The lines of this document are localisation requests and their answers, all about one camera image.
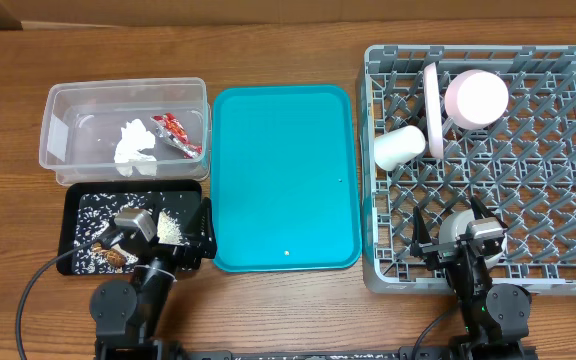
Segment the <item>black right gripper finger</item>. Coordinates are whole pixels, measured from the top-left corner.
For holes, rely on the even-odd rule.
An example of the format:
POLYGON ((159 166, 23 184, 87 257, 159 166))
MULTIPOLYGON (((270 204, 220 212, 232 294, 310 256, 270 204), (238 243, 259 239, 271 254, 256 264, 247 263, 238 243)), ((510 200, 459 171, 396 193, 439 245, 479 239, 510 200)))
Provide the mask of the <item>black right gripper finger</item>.
POLYGON ((410 254, 414 257, 425 257, 424 248, 432 244, 431 237, 425 225, 421 210, 418 206, 413 209, 413 234, 410 254))
POLYGON ((476 220, 494 218, 497 216, 475 195, 470 197, 471 210, 476 220))

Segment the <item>red snack wrapper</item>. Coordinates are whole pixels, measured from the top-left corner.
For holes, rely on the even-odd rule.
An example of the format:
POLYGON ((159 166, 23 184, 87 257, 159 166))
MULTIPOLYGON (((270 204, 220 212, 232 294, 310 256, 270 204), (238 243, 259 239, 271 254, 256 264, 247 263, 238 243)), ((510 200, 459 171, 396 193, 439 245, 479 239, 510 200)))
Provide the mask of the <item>red snack wrapper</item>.
POLYGON ((156 126, 156 133, 166 144, 180 150, 186 158, 198 158, 202 147, 189 141, 188 134, 179 120, 172 113, 155 115, 151 118, 156 126))

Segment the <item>black plastic tray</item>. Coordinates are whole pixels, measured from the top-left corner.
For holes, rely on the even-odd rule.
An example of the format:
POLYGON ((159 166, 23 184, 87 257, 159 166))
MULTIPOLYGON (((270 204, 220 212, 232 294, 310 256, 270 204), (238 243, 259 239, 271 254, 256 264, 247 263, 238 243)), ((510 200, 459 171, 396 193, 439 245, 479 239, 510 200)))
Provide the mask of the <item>black plastic tray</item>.
POLYGON ((195 180, 119 181, 75 184, 71 186, 66 193, 58 253, 62 255, 77 247, 73 245, 73 240, 77 221, 77 210, 83 195, 89 193, 137 193, 148 191, 195 192, 199 195, 199 205, 204 198, 202 196, 201 185, 195 180))

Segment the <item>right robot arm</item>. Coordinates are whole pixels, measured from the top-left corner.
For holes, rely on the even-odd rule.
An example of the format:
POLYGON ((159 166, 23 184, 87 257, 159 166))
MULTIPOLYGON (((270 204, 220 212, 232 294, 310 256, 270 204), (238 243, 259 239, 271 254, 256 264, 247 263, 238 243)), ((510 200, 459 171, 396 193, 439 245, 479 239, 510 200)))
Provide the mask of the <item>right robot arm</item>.
POLYGON ((446 242, 434 243, 421 209, 413 209, 411 254, 423 260, 429 271, 443 271, 457 302, 438 316, 411 347, 394 353, 356 354, 356 359, 536 359, 536 350, 522 345, 529 335, 532 297, 525 288, 495 284, 486 264, 488 257, 503 252, 507 225, 479 198, 470 199, 474 219, 464 232, 446 242), (422 345, 428 333, 443 319, 459 311, 465 333, 444 346, 422 345))

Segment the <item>white small bowl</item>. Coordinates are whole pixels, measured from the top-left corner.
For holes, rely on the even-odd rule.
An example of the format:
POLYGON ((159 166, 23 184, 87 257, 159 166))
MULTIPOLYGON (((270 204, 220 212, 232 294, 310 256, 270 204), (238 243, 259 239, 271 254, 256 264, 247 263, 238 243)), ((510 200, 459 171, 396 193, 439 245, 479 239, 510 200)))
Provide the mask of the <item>white small bowl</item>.
MULTIPOLYGON (((454 242, 455 239, 465 233, 467 225, 474 221, 474 213, 472 210, 465 210, 455 212, 448 216, 440 226, 438 234, 439 243, 454 242)), ((485 257, 485 264, 488 270, 492 270, 498 263, 501 257, 507 250, 508 241, 504 239, 502 242, 502 251, 491 256, 485 257)))

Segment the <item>cream plastic cup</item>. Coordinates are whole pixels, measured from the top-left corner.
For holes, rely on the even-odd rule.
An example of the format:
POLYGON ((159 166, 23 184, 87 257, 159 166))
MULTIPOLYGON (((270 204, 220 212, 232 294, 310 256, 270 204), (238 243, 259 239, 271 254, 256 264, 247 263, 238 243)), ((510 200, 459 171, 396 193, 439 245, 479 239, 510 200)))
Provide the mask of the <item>cream plastic cup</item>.
POLYGON ((374 140, 375 163, 385 171, 392 171, 422 154, 425 147, 422 131, 415 126, 404 126, 374 140))

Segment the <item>pink plate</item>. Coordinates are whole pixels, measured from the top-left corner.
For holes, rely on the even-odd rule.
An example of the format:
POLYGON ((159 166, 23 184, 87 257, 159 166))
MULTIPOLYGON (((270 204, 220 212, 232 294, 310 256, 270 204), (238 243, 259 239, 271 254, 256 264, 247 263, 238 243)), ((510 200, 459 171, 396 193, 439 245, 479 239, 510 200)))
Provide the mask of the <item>pink plate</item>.
POLYGON ((431 63, 423 69, 423 90, 429 151, 435 159, 443 160, 441 98, 435 63, 431 63))

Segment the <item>brown food scrap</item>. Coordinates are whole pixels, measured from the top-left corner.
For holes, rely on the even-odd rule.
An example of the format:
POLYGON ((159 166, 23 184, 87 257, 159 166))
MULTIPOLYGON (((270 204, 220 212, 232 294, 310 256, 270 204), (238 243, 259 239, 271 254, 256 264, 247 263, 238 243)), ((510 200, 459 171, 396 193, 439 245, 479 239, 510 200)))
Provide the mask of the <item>brown food scrap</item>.
POLYGON ((96 243, 92 246, 92 252, 100 255, 110 266, 121 268, 127 263, 127 258, 115 249, 104 249, 96 243))

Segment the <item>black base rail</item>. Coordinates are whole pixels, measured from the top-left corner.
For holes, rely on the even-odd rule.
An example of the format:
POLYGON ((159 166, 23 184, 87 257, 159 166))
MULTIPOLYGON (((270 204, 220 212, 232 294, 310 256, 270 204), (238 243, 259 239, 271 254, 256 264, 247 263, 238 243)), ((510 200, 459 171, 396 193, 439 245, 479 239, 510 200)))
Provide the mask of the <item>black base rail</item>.
POLYGON ((449 360, 461 359, 460 355, 444 346, 420 347, 412 356, 413 347, 403 346, 392 351, 342 351, 342 352, 270 352, 256 354, 230 351, 185 352, 178 359, 188 360, 449 360))

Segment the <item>teal serving tray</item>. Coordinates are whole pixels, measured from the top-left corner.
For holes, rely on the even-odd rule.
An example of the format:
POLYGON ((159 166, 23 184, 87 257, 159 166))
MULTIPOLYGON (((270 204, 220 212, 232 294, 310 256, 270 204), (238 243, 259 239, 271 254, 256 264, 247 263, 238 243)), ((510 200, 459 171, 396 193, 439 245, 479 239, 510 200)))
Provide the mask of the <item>teal serving tray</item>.
POLYGON ((361 253, 351 102, 336 85, 230 88, 214 101, 215 265, 343 269, 361 253))

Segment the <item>pink bowl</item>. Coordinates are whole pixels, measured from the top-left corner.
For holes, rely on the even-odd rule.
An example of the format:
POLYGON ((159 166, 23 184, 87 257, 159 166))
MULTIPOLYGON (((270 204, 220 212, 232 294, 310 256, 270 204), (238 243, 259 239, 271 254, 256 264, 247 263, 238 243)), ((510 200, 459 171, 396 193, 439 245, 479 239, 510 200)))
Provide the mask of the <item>pink bowl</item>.
POLYGON ((457 126, 479 130, 502 117, 509 92, 499 76, 483 70, 468 70, 450 82, 444 99, 447 116, 457 126))

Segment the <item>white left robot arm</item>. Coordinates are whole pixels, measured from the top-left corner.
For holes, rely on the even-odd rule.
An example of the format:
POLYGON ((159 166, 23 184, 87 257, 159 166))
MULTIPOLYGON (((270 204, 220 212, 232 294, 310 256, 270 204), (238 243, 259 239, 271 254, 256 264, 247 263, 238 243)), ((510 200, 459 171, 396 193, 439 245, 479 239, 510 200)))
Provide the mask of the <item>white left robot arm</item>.
POLYGON ((130 280, 109 280, 97 287, 90 300, 96 323, 95 357, 105 359, 186 359, 177 341, 157 339, 155 332, 179 270, 197 270, 212 259, 216 239, 205 233, 179 245, 143 242, 133 250, 138 257, 130 280))

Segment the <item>white napkin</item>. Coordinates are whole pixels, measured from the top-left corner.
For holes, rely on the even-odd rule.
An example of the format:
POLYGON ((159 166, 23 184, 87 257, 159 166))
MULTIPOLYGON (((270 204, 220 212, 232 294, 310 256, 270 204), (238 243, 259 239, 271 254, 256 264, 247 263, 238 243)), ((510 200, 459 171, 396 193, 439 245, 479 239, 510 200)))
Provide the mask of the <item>white napkin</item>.
POLYGON ((146 129, 140 119, 127 122, 121 128, 121 139, 115 148, 117 171, 124 177, 131 177, 134 170, 141 175, 155 176, 156 165, 142 165, 142 162, 157 161, 153 155, 155 143, 155 135, 146 129))

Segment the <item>grey dishwasher rack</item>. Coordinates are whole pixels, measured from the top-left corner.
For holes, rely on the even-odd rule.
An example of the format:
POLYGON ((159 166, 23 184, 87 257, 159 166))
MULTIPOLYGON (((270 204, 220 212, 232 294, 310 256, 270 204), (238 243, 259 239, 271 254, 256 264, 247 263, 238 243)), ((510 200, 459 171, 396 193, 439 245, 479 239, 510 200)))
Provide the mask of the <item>grey dishwasher rack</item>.
POLYGON ((479 198, 508 227, 491 276, 544 295, 576 295, 576 45, 373 45, 357 79, 362 160, 363 279, 376 293, 439 294, 445 276, 410 253, 413 213, 436 235, 479 198), (444 156, 391 171, 374 161, 377 137, 426 125, 423 71, 441 89, 468 70, 499 76, 503 116, 481 130, 443 122, 444 156))

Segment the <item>clear plastic bin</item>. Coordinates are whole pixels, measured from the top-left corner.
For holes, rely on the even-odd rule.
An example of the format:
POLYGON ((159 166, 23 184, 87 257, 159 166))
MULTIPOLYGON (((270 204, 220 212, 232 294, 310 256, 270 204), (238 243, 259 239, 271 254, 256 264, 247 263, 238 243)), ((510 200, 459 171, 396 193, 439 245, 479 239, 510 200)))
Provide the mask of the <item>clear plastic bin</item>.
POLYGON ((79 182, 205 179, 210 171, 211 112, 205 82, 197 77, 145 78, 62 83, 48 94, 43 115, 39 163, 63 186, 79 182), (157 136, 151 118, 172 113, 189 141, 202 147, 198 158, 157 136), (155 176, 134 170, 122 176, 114 162, 121 128, 140 119, 155 135, 155 176))

